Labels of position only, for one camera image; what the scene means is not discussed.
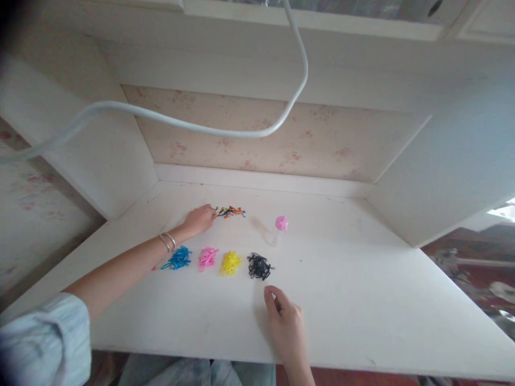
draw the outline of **pile of rubber bands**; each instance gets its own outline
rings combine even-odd
[[[168,263],[163,265],[161,269],[173,269],[178,270],[179,268],[182,268],[184,266],[189,266],[189,263],[192,261],[189,259],[189,255],[192,252],[186,248],[185,246],[181,246],[179,249],[177,249],[170,260],[168,260]]]
[[[202,249],[200,259],[198,262],[198,271],[204,272],[206,267],[213,266],[215,264],[215,256],[218,253],[218,249],[206,247]]]
[[[270,276],[270,270],[275,269],[270,264],[267,264],[267,259],[256,252],[252,252],[250,256],[247,256],[249,261],[248,274],[251,278],[265,280]]]
[[[230,216],[237,216],[242,215],[245,218],[244,213],[246,213],[244,210],[241,210],[241,208],[235,208],[234,206],[229,206],[228,208],[222,207],[220,211],[218,212],[217,217],[223,217],[224,219],[228,219]]]
[[[242,262],[243,261],[235,251],[230,251],[225,254],[225,258],[222,261],[222,267],[220,268],[220,273],[223,276],[234,275]]]

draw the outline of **floor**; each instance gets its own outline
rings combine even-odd
[[[455,248],[453,257],[446,259],[446,251]],[[515,226],[498,225],[481,233],[459,228],[422,250],[487,313],[504,309],[515,314],[515,304],[495,296],[489,289],[491,283],[502,282],[515,287],[515,268],[489,266],[498,262],[515,263]],[[482,265],[461,264],[461,259],[475,260]],[[92,376],[87,385],[108,386],[116,384],[128,354],[93,352]],[[345,370],[312,368],[317,385],[333,386],[430,386],[438,385],[428,377],[379,374]],[[446,386],[489,386],[502,383],[472,380],[441,380]],[[283,366],[277,366],[277,386],[287,386],[288,377]]]

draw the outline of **shirt sleeve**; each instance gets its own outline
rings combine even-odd
[[[82,385],[90,377],[90,319],[78,297],[60,293],[0,328],[8,384]]]

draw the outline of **bangle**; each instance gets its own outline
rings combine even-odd
[[[173,239],[173,237],[170,236],[170,234],[168,232],[165,232],[165,233],[161,233],[161,234],[164,234],[165,236],[167,236],[170,240],[172,240],[173,242],[173,249],[172,250],[175,250],[176,248],[176,245],[175,245],[175,240]]]
[[[161,240],[164,242],[164,244],[166,245],[166,248],[168,249],[168,253],[172,253],[172,250],[170,249],[170,246],[168,245],[168,243],[166,242],[166,240],[164,239],[164,237],[162,235],[158,235]]]

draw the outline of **white desk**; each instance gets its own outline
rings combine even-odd
[[[409,247],[363,199],[159,182],[99,229],[16,301],[3,321],[51,297],[124,250],[178,224],[199,205],[241,206],[185,245],[192,265],[157,270],[92,327],[95,348],[272,362],[265,284],[302,306],[312,365],[379,372],[515,379],[515,343],[420,250]],[[287,215],[279,248],[261,233]],[[204,246],[220,249],[198,273]],[[229,250],[257,252],[276,268],[262,282],[218,272]]]

